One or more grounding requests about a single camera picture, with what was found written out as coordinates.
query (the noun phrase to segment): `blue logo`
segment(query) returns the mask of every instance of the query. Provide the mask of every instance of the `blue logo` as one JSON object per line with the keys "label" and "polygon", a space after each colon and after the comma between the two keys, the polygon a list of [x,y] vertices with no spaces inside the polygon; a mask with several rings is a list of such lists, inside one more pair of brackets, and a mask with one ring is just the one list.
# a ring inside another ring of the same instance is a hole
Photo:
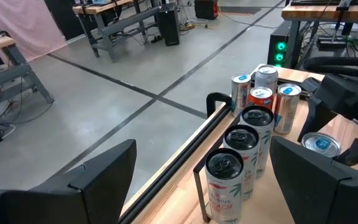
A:
{"label": "blue logo", "polygon": [[275,126],[275,127],[278,126],[278,124],[280,123],[282,117],[283,117],[283,116],[280,116],[280,115],[278,115],[278,114],[274,114],[274,126]]}
{"label": "blue logo", "polygon": [[246,78],[247,78],[246,75],[243,75],[243,76],[240,76],[240,77],[239,77],[239,79],[240,79],[241,81],[245,80]]}
{"label": "blue logo", "polygon": [[285,94],[290,94],[292,92],[292,88],[291,87],[288,87],[288,88],[286,88],[284,91],[283,91],[283,93],[285,93]]}
{"label": "blue logo", "polygon": [[330,145],[331,143],[326,138],[318,138],[316,141],[317,148],[322,150],[326,150]]}

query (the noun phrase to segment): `concrete floor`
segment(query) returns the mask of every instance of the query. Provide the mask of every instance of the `concrete floor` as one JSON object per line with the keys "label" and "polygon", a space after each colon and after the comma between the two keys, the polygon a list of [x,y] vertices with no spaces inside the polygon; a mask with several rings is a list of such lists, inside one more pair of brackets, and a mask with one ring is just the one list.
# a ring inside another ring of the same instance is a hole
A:
{"label": "concrete floor", "polygon": [[[283,1],[219,4],[261,6],[253,16],[230,16],[241,22],[276,27],[283,21],[281,9],[271,9],[282,7]],[[184,9],[195,19],[192,7]],[[131,13],[133,8],[122,16]],[[18,124],[0,143],[0,189],[30,189],[133,138],[138,153],[128,198],[134,195],[204,122],[207,94],[229,94],[233,74],[250,72],[267,60],[273,29],[249,27],[225,16],[208,24],[215,29],[197,27],[173,47],[128,39],[115,48],[113,62],[106,52],[95,58],[85,39],[31,62],[55,103],[40,118]],[[159,94],[163,98],[156,100]],[[30,95],[18,121],[33,118],[47,106],[38,93]],[[18,112],[16,105],[9,116]]]}

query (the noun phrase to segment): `silver can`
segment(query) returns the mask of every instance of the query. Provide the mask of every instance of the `silver can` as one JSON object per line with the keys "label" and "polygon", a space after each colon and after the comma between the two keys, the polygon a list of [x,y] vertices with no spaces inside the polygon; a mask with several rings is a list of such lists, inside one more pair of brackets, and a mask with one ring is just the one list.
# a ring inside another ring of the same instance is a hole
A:
{"label": "silver can", "polygon": [[237,117],[248,103],[251,89],[251,76],[237,74],[231,78],[231,112]]}
{"label": "silver can", "polygon": [[272,140],[274,115],[264,106],[249,106],[241,113],[240,124],[253,127],[259,135],[260,149],[256,168],[256,179],[265,174],[267,158],[269,157]]}
{"label": "silver can", "polygon": [[244,163],[232,149],[217,149],[206,156],[209,206],[217,223],[238,223],[242,213]]}
{"label": "silver can", "polygon": [[274,111],[275,132],[288,134],[291,131],[300,95],[301,88],[298,85],[286,83],[278,86]]}
{"label": "silver can", "polygon": [[274,66],[262,65],[255,74],[255,87],[264,86],[276,92],[278,72]]}
{"label": "silver can", "polygon": [[251,198],[254,191],[256,165],[259,153],[258,132],[247,125],[234,125],[223,134],[223,147],[238,152],[244,163],[244,182],[242,185],[243,200]]}
{"label": "silver can", "polygon": [[323,133],[308,133],[304,135],[302,146],[331,158],[341,153],[340,143],[333,137]]}

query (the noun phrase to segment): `can top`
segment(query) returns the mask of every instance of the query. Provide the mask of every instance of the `can top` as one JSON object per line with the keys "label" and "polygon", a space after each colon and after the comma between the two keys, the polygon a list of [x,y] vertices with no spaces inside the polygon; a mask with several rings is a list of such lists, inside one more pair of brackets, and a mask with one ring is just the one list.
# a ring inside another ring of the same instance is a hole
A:
{"label": "can top", "polygon": [[280,93],[283,93],[284,95],[288,96],[299,95],[302,91],[302,89],[298,85],[292,83],[281,84],[278,86],[277,89]]}
{"label": "can top", "polygon": [[327,157],[338,156],[341,145],[333,137],[323,133],[308,133],[302,138],[302,146]]}
{"label": "can top", "polygon": [[251,80],[251,75],[242,73],[242,74],[236,74],[231,77],[231,80],[233,80],[236,83],[247,83]]}
{"label": "can top", "polygon": [[221,180],[237,177],[244,168],[240,154],[232,149],[216,149],[210,152],[205,163],[208,172]]}
{"label": "can top", "polygon": [[250,91],[251,95],[258,99],[266,99],[273,95],[273,91],[264,86],[253,87]]}
{"label": "can top", "polygon": [[241,115],[247,124],[253,126],[266,126],[273,121],[273,112],[264,106],[248,106]]}
{"label": "can top", "polygon": [[277,69],[271,65],[262,65],[258,68],[258,72],[271,75],[277,72]]}
{"label": "can top", "polygon": [[226,129],[224,139],[229,146],[236,150],[248,150],[258,144],[259,135],[253,127],[238,124]]}

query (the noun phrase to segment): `soda can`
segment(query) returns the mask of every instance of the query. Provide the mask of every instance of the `soda can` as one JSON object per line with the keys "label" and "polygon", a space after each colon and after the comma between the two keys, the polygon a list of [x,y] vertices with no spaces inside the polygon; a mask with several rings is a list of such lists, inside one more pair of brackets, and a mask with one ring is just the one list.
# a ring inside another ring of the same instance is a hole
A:
{"label": "soda can", "polygon": [[302,138],[302,146],[326,157],[335,157],[341,153],[341,145],[333,137],[323,133],[308,133]]}
{"label": "soda can", "polygon": [[231,112],[233,117],[237,117],[246,107],[250,89],[250,75],[237,74],[231,78]]}
{"label": "soda can", "polygon": [[291,132],[300,95],[301,88],[298,85],[285,83],[278,86],[274,111],[275,132],[280,134]]}
{"label": "soda can", "polygon": [[255,74],[255,87],[264,86],[276,92],[278,72],[274,66],[262,65]]}
{"label": "soda can", "polygon": [[266,162],[272,140],[274,115],[264,106],[249,106],[241,113],[240,123],[255,128],[260,139],[260,149],[256,168],[256,179],[261,178],[266,169]]}
{"label": "soda can", "polygon": [[223,147],[238,152],[244,163],[244,182],[242,185],[243,200],[251,198],[254,190],[256,165],[259,153],[258,132],[247,125],[234,125],[223,134]]}
{"label": "soda can", "polygon": [[232,149],[217,149],[206,156],[209,206],[217,223],[238,223],[242,213],[241,186],[244,163]]}
{"label": "soda can", "polygon": [[273,109],[273,100],[272,90],[264,86],[253,87],[248,98],[254,105],[264,106],[270,110]]}

